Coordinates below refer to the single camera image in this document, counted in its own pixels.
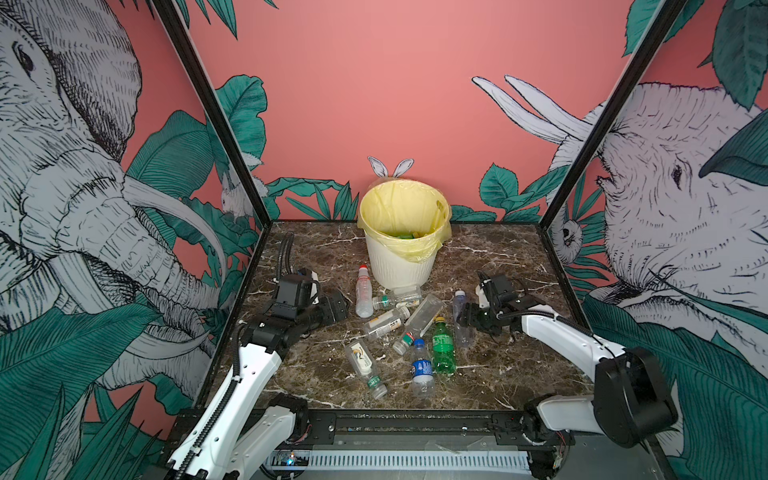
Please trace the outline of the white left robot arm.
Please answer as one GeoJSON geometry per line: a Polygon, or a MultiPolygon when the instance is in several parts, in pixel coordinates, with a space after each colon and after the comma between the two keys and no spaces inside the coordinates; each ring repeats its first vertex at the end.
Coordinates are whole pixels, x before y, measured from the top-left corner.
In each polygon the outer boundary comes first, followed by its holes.
{"type": "Polygon", "coordinates": [[[271,301],[237,334],[232,366],[213,400],[163,467],[146,479],[249,479],[283,443],[306,437],[307,402],[275,397],[259,419],[246,426],[267,383],[291,346],[307,334],[349,317],[351,302],[338,289],[309,300],[294,318],[271,301]]]}

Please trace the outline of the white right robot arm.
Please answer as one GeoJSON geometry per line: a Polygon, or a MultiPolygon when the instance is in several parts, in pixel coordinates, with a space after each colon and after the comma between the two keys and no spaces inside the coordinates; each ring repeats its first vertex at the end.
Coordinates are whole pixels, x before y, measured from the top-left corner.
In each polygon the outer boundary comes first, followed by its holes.
{"type": "Polygon", "coordinates": [[[630,448],[679,419],[671,388],[654,354],[579,327],[536,297],[486,309],[467,303],[457,323],[492,336],[505,327],[512,333],[522,332],[555,350],[593,383],[590,395],[554,395],[534,402],[527,420],[537,433],[601,434],[630,448]]]}

